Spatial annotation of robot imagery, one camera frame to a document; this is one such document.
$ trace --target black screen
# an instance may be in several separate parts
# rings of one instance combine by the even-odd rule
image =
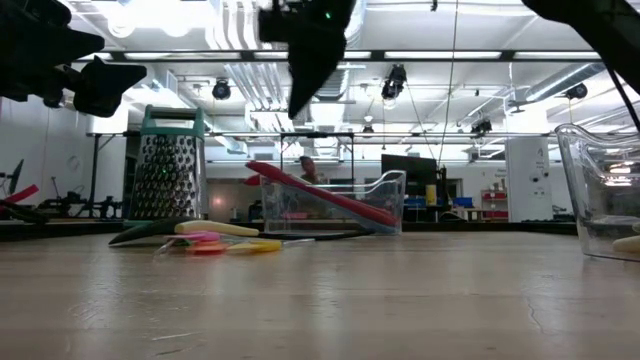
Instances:
[[[412,156],[382,155],[382,173],[402,170],[407,173],[406,194],[426,196],[426,186],[437,182],[438,163],[434,159]]]

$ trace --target green grater handle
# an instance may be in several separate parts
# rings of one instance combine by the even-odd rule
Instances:
[[[162,120],[193,121],[191,128],[158,126]],[[198,137],[204,141],[204,111],[197,109],[158,108],[147,105],[142,120],[141,135],[184,135]]]

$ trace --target clear measuring pitcher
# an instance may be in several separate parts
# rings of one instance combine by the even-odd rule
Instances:
[[[555,132],[582,251],[640,261],[640,135],[600,136],[569,124]]]

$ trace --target workbench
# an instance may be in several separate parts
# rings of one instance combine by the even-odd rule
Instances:
[[[2,359],[637,359],[640,264],[574,236],[410,233],[154,260],[0,243]]]

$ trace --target red object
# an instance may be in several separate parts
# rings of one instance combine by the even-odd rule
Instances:
[[[40,189],[38,189],[37,186],[31,185],[28,188],[26,188],[26,189],[24,189],[24,190],[22,190],[22,191],[20,191],[18,193],[15,193],[15,194],[13,194],[11,196],[6,197],[4,200],[15,204],[15,203],[18,203],[18,202],[30,197],[31,195],[37,193],[38,191],[40,191]]]
[[[248,162],[245,166],[261,175],[268,177],[269,179],[281,182],[285,185],[296,187],[300,190],[332,202],[338,206],[354,212],[357,215],[360,215],[369,220],[373,220],[377,223],[387,226],[395,226],[397,222],[397,219],[385,210],[377,209],[373,206],[361,203],[360,201],[349,199],[342,195],[332,194],[331,192],[324,189],[308,186],[302,181],[285,174],[273,165],[251,161]]]
[[[504,200],[504,199],[507,198],[507,193],[506,192],[499,192],[499,191],[496,191],[496,192],[489,191],[489,192],[486,192],[486,193],[482,194],[482,198],[484,200]]]
[[[228,247],[229,247],[229,244],[218,243],[218,242],[213,244],[212,243],[207,243],[207,244],[196,243],[187,248],[187,254],[193,255],[193,256],[218,255],[227,251]]]
[[[508,219],[508,211],[485,211],[482,216],[487,219]]]
[[[248,186],[260,186],[260,174],[255,174],[244,181]]]

